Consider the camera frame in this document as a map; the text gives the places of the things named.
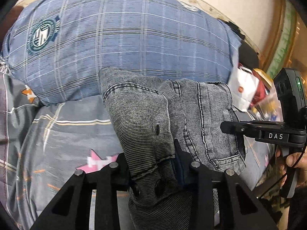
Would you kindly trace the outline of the person's right hand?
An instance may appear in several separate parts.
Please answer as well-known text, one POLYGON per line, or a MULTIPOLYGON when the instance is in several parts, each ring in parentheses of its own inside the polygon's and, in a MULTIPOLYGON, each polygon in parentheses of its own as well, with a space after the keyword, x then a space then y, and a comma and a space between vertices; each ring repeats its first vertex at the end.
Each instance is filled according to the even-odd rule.
POLYGON ((301 153, 293 153, 288 157, 283 157, 281 148, 277 146, 275 151, 275 164, 280 177, 286 174, 288 168, 295 167, 295 169, 299 171, 299 178, 296 187, 306 187, 306 151, 300 160, 298 160, 300 156, 301 153))

